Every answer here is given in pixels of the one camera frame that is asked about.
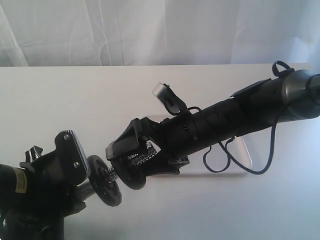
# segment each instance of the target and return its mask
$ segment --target white tabletop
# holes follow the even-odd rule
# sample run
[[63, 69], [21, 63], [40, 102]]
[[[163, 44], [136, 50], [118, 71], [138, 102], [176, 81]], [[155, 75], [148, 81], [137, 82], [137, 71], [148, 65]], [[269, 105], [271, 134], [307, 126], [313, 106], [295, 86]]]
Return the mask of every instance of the white tabletop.
[[[205, 108], [272, 71], [270, 64], [21, 67], [0, 68], [0, 77], [1, 163], [18, 166], [32, 145], [52, 151], [65, 129], [77, 133], [87, 156], [104, 159], [130, 120], [167, 114], [152, 95], [158, 82], [188, 106]], [[91, 197], [85, 210], [66, 218], [65, 239], [319, 239], [319, 133], [319, 119], [279, 124], [274, 161], [260, 176], [149, 177], [136, 191], [118, 181], [121, 205]], [[253, 168], [263, 168], [270, 130], [245, 141]], [[201, 162], [202, 154], [190, 160]]]

